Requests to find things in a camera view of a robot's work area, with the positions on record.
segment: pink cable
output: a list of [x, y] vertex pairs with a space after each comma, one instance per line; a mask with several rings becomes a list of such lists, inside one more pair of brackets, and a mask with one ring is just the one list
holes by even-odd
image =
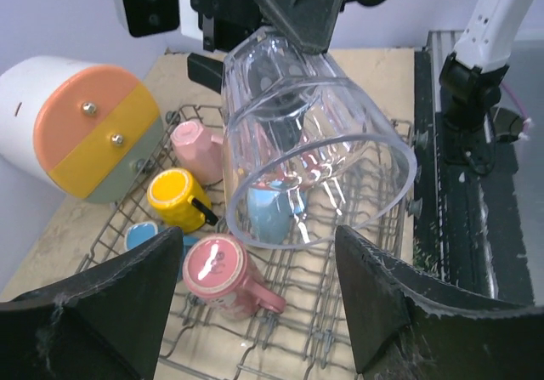
[[527, 110], [525, 109], [525, 107], [521, 103], [521, 101], [518, 99], [516, 94], [508, 86], [508, 84], [506, 84], [505, 82], [501, 82], [501, 87], [507, 93], [508, 97], [512, 100], [513, 104], [518, 109], [519, 113], [523, 116], [523, 118], [524, 118], [523, 132], [526, 133], [527, 132], [527, 127], [529, 125], [529, 123], [527, 122], [527, 120], [529, 119], [529, 113], [527, 112]]

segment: bolt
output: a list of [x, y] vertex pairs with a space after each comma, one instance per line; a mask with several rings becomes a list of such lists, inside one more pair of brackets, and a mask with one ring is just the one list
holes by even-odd
[[82, 105], [82, 112], [87, 116], [96, 115], [96, 105], [92, 102], [86, 102]]
[[422, 209], [423, 209], [423, 200], [410, 200], [408, 203], [408, 207], [406, 208], [406, 211], [408, 212], [409, 216], [414, 216], [415, 218], [420, 218], [422, 215]]
[[181, 117], [179, 116], [179, 112], [177, 111], [169, 111], [166, 115], [167, 124], [178, 124], [181, 122]]
[[422, 178], [422, 167], [421, 165], [417, 167], [416, 169], [416, 183], [419, 183], [419, 181]]
[[416, 136], [414, 136], [414, 146], [416, 148], [427, 149], [427, 144], [428, 144], [428, 131], [425, 131], [424, 133], [420, 133], [419, 131], [417, 131]]
[[125, 139], [119, 133], [114, 133], [111, 135], [111, 143], [116, 146], [121, 146]]
[[135, 164], [136, 172], [142, 171], [142, 174], [150, 174], [155, 168], [152, 161], [146, 161], [145, 159], [138, 159]]

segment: blue cup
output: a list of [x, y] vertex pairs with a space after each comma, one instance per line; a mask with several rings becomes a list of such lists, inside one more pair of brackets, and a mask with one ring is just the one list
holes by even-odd
[[285, 191], [250, 188], [247, 213], [255, 238], [269, 244], [281, 244], [289, 234], [292, 215], [305, 210], [306, 197], [301, 194], [299, 199], [293, 201], [293, 205]]
[[[153, 221], [144, 221], [143, 223], [131, 225], [127, 230], [127, 234], [125, 235], [125, 249], [130, 251], [162, 231], [164, 231], [164, 227], [157, 226], [157, 224]], [[178, 282], [183, 279], [182, 265], [184, 264], [185, 255], [197, 241], [198, 238], [196, 237], [184, 235], [184, 248], [181, 255], [181, 263], [179, 265]]]

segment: white wall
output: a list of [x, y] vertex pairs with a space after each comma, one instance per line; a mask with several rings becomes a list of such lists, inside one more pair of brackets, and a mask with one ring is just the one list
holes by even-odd
[[[121, 65], [143, 77], [166, 49], [164, 37], [132, 39], [116, 21], [113, 0], [0, 0], [0, 22], [0, 73], [52, 54]], [[63, 198], [0, 158], [0, 291]]]
[[[387, 0], [365, 8], [349, 4], [338, 16], [333, 48], [421, 47], [431, 30], [464, 29], [477, 0]], [[544, 30], [544, 0], [535, 0], [520, 31]]]

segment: clear plastic cup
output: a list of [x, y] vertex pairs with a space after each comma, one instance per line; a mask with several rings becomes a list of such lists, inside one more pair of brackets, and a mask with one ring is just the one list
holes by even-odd
[[[222, 96], [225, 218], [248, 245], [329, 241], [339, 224], [385, 214], [413, 183], [411, 148], [329, 54], [301, 54], [261, 28], [225, 58]], [[253, 202], [255, 190], [275, 194]], [[282, 236], [264, 223], [281, 223]]]

